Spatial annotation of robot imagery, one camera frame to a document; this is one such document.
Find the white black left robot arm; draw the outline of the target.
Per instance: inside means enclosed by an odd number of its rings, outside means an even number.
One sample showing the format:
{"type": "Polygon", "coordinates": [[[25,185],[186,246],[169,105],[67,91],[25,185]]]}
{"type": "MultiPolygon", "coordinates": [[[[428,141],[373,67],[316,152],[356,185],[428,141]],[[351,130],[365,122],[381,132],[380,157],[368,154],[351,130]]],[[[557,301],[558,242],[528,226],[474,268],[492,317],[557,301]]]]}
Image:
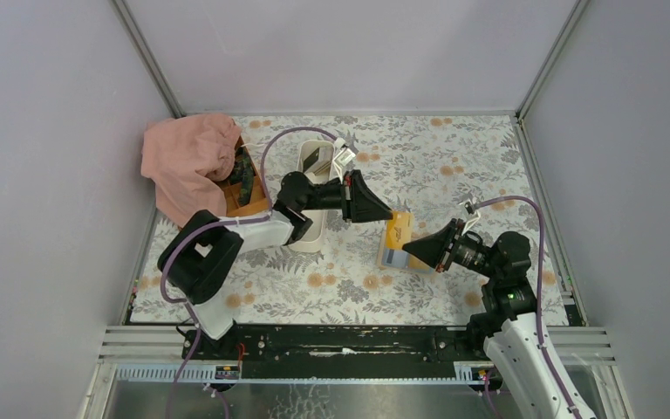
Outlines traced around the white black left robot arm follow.
{"type": "Polygon", "coordinates": [[[161,253],[158,267],[165,281],[183,294],[193,324],[204,333],[202,347],[217,359],[233,353],[234,316],[219,292],[237,257],[248,251],[294,244],[314,222],[314,210],[338,210],[350,223],[390,220],[392,210],[366,185],[362,173],[349,170],[325,183],[295,171],[281,181],[270,213],[217,217],[196,212],[161,253]]]}

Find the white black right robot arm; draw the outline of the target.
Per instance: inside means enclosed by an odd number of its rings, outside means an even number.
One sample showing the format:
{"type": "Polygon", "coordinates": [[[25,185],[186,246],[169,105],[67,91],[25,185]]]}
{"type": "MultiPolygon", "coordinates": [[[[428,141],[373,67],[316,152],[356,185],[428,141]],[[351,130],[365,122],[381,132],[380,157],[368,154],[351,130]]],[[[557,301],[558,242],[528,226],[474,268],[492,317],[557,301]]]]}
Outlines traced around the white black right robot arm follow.
{"type": "Polygon", "coordinates": [[[530,241],[503,232],[490,246],[451,220],[438,232],[402,249],[437,272],[458,264],[488,281],[482,286],[483,313],[470,317],[465,346],[479,360],[490,359],[526,418],[594,418],[577,391],[542,320],[527,272],[530,241]]]}

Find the orange yellow credit card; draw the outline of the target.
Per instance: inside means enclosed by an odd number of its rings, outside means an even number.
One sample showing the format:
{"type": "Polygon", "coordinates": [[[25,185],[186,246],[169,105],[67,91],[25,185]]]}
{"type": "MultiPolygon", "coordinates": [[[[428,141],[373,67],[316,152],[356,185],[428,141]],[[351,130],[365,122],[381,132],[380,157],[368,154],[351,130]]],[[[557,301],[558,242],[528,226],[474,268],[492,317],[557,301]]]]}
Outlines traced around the orange yellow credit card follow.
{"type": "Polygon", "coordinates": [[[386,221],[384,245],[389,250],[400,251],[404,244],[412,241],[414,215],[407,211],[393,211],[386,221]]]}

